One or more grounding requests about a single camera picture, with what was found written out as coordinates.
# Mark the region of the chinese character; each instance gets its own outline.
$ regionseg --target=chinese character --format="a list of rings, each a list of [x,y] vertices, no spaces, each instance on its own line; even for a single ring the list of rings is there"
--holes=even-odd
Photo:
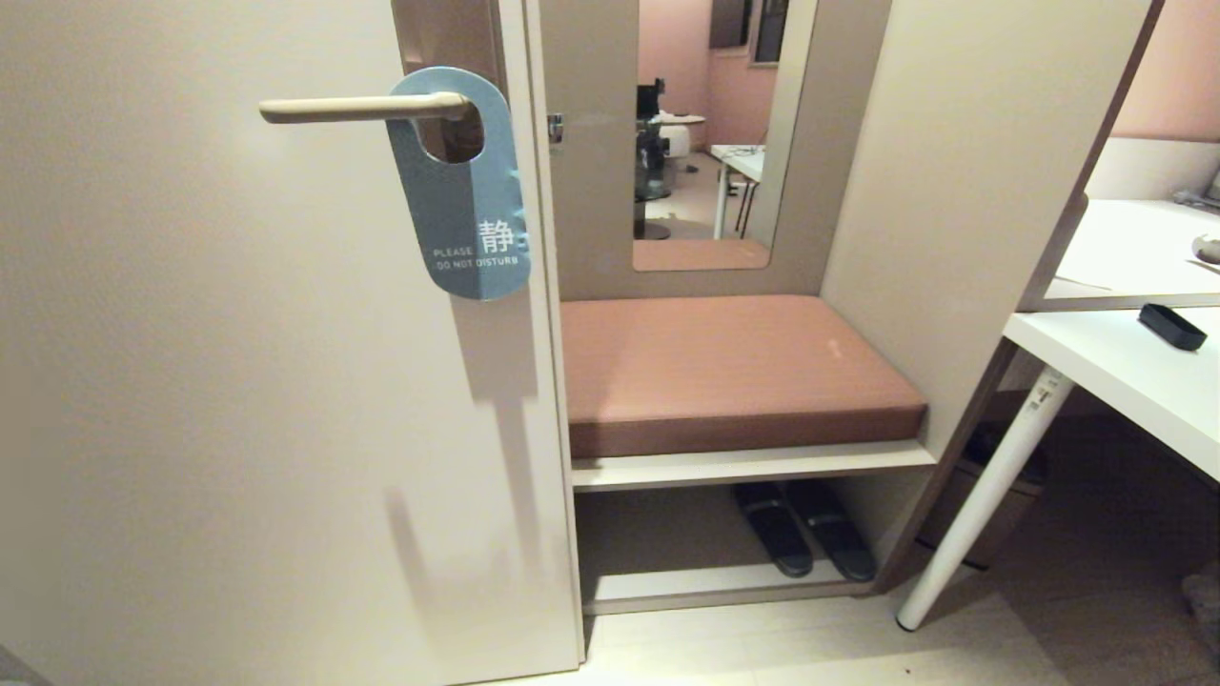
[[[508,253],[512,245],[512,229],[509,222],[484,221],[478,225],[478,237],[483,239],[483,253]]]

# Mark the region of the black object on desk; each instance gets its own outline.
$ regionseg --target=black object on desk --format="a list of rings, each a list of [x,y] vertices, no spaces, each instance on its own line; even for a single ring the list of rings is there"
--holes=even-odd
[[[1179,350],[1198,350],[1208,334],[1186,321],[1186,317],[1166,308],[1148,303],[1139,309],[1139,322]]]

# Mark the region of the shoe shelf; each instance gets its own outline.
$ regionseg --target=shoe shelf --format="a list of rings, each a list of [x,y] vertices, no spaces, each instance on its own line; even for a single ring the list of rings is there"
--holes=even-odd
[[[636,455],[572,460],[572,487],[581,493],[709,486],[893,469],[930,470],[935,465],[936,459],[917,441]]]
[[[576,497],[584,612],[616,614],[863,594],[803,529],[813,571],[780,572],[730,488],[649,488]]]

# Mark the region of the pink wall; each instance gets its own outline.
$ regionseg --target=pink wall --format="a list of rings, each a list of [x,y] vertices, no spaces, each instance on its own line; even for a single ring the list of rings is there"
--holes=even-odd
[[[639,83],[665,79],[666,111],[706,116],[710,32],[711,0],[639,0]]]
[[[708,71],[708,143],[758,144],[771,118],[777,70],[750,68],[748,54],[712,54]]]
[[[1220,1],[1165,2],[1113,135],[1220,142]]]

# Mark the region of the window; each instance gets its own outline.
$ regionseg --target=window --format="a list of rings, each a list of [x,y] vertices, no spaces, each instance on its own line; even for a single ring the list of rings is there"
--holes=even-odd
[[[762,0],[759,33],[754,43],[755,62],[778,62],[783,46],[783,24],[788,20],[788,0]]]
[[[709,48],[741,48],[750,42],[754,0],[714,0]]]

